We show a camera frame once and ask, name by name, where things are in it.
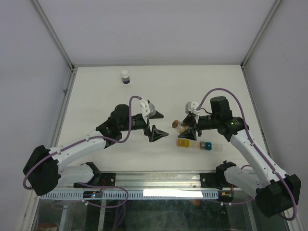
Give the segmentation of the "clear bottle yellow pills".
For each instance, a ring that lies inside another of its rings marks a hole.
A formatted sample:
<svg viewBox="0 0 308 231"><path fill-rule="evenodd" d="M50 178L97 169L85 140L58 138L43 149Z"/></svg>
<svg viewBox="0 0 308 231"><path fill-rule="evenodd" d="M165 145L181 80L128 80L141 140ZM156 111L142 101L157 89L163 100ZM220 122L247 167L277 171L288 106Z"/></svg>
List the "clear bottle yellow pills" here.
<svg viewBox="0 0 308 231"><path fill-rule="evenodd" d="M189 127L184 124L182 121L180 121L180 127L178 129L175 129L179 134L182 134L183 132L187 131L189 129Z"/></svg>

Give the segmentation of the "clear bottle cap orange label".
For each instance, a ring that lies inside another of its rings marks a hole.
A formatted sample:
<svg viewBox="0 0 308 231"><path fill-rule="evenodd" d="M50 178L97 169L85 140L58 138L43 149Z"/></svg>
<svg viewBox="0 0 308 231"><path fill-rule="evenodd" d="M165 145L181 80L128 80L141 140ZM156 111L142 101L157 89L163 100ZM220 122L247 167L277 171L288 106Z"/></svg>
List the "clear bottle cap orange label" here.
<svg viewBox="0 0 308 231"><path fill-rule="evenodd" d="M178 121L178 120L174 120L173 122L172 122L172 128L173 129L178 129L179 127L180 127L180 124L181 124L181 122L180 121Z"/></svg>

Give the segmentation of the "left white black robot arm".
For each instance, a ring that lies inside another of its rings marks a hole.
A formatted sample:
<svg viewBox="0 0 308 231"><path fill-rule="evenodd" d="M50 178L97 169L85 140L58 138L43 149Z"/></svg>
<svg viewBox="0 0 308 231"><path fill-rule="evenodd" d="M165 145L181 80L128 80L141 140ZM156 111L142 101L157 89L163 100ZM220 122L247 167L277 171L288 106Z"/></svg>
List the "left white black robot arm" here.
<svg viewBox="0 0 308 231"><path fill-rule="evenodd" d="M42 196L58 185L103 186L102 173L94 163L79 166L71 166L71 163L116 143L126 142L128 138L123 138L122 132L130 136L133 130L143 130L149 142L168 136L150 125L150 119L162 119L164 115L148 100L139 99L139 104L141 113L136 115L132 115L131 104L117 105L105 122L73 143L52 148L36 147L23 169L23 187Z"/></svg>

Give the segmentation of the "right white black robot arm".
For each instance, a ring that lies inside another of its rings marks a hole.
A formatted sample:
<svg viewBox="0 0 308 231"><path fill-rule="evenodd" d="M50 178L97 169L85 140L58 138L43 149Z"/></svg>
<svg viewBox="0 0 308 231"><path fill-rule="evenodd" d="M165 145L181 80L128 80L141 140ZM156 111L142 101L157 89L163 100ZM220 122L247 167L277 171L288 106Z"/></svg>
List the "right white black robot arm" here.
<svg viewBox="0 0 308 231"><path fill-rule="evenodd" d="M231 184L239 187L256 202L261 213L267 217L277 215L298 205L301 180L280 168L268 154L262 152L252 137L244 117L234 117L229 102L224 96L210 99L211 113L200 115L200 104L188 102L184 124L188 128L179 138L195 141L204 130L215 129L230 142L245 158L254 174L240 169L231 161L224 161L206 182L221 190Z"/></svg>

